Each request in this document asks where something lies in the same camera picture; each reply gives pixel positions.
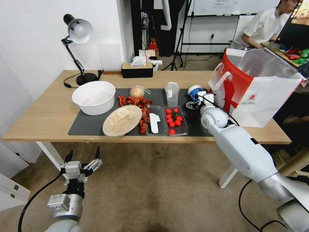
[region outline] white table leg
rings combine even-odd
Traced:
[[[220,188],[224,189],[236,173],[237,169],[234,167],[234,165],[231,164],[228,170],[224,173],[221,180],[219,181]]]
[[[51,160],[51,162],[60,171],[61,165],[64,164],[64,160],[61,158],[57,150],[50,142],[36,142],[39,147],[44,151],[45,155]]]

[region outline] paper bag handle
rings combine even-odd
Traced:
[[[224,80],[225,80],[228,76],[232,75],[230,72],[226,72],[226,73],[220,78],[220,80],[215,84],[215,83],[213,82],[214,75],[215,75],[215,72],[218,70],[218,68],[219,68],[221,65],[223,65],[222,62],[221,62],[220,64],[217,65],[217,67],[215,68],[215,70],[214,70],[213,73],[212,73],[211,80],[208,82],[208,84],[209,84],[209,86],[210,86],[210,88],[211,88],[212,90],[219,89],[219,87],[222,85],[222,83],[224,82]]]

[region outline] man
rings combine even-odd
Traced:
[[[276,8],[258,13],[245,28],[241,43],[254,48],[263,48],[261,42],[276,40],[298,0],[281,0]]]

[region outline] black lamp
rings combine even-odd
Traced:
[[[63,17],[66,25],[68,25],[69,35],[61,40],[63,45],[68,50],[69,54],[73,58],[74,63],[80,70],[80,75],[76,78],[76,83],[78,85],[83,85],[87,82],[97,81],[98,77],[93,73],[84,73],[84,67],[82,64],[75,59],[72,52],[69,49],[69,44],[74,42],[78,44],[83,44],[87,42],[92,35],[92,26],[89,22],[83,19],[76,19],[72,15],[66,14]]]

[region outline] plastic cup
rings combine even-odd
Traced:
[[[165,86],[167,105],[175,107],[178,105],[179,85],[175,82],[168,82]]]

